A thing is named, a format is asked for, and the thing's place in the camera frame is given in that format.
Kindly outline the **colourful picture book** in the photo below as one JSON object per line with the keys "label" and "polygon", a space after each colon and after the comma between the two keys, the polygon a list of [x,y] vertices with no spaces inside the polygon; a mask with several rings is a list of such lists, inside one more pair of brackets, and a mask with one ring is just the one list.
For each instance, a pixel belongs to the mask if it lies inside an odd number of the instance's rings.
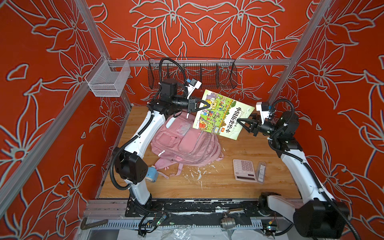
{"label": "colourful picture book", "polygon": [[247,119],[255,107],[233,100],[210,90],[205,90],[203,100],[210,107],[198,111],[193,128],[237,140],[243,127],[237,119]]}

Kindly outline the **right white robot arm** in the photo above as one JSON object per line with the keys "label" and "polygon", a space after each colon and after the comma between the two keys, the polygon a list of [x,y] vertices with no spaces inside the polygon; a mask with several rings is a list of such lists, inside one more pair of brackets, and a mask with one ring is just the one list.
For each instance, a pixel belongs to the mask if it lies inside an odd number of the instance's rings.
{"label": "right white robot arm", "polygon": [[272,104],[258,102],[256,110],[257,113],[248,118],[237,118],[237,123],[254,136],[263,134],[267,137],[269,147],[290,171],[302,199],[297,206],[277,193],[264,192],[259,197],[260,212],[263,215],[278,213],[291,222],[281,234],[295,228],[302,238],[336,240],[348,227],[356,240],[361,239],[348,218],[349,208],[337,201],[321,183],[296,140],[300,123],[293,103],[287,99]]}

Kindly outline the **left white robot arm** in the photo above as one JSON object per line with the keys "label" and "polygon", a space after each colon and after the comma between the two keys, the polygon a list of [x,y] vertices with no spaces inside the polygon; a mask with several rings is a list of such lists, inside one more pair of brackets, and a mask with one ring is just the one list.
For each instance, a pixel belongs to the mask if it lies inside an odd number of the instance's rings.
{"label": "left white robot arm", "polygon": [[[162,65],[165,61],[173,63],[183,76],[183,82],[176,79],[164,79]],[[121,191],[129,190],[130,197],[139,208],[150,212],[152,196],[147,189],[145,176],[148,165],[144,162],[145,152],[158,129],[169,117],[176,118],[182,111],[196,113],[211,105],[199,98],[192,97],[201,82],[188,79],[183,67],[171,58],[162,58],[159,62],[160,88],[147,104],[147,116],[135,135],[117,149],[110,166],[110,178],[113,185]]]}

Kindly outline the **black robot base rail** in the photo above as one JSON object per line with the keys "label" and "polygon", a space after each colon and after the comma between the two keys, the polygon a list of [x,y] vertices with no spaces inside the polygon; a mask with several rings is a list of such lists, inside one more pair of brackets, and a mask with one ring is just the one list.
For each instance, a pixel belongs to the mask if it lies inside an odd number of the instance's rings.
{"label": "black robot base rail", "polygon": [[284,220],[278,213],[267,213],[259,207],[257,199],[151,199],[139,207],[128,200],[125,217],[143,217],[158,220],[167,215],[165,225],[218,226],[224,217],[235,219],[237,225],[251,225],[252,219],[260,219],[263,224],[273,220]]}

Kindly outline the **pink student backpack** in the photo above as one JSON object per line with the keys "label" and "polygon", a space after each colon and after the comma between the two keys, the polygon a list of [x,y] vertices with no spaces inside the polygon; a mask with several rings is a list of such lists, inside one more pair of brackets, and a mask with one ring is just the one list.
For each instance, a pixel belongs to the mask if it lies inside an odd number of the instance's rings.
{"label": "pink student backpack", "polygon": [[152,152],[159,157],[156,170],[168,169],[177,164],[181,174],[183,166],[204,167],[224,158],[216,135],[193,128],[194,115],[182,112],[170,117],[156,132],[151,141]]}

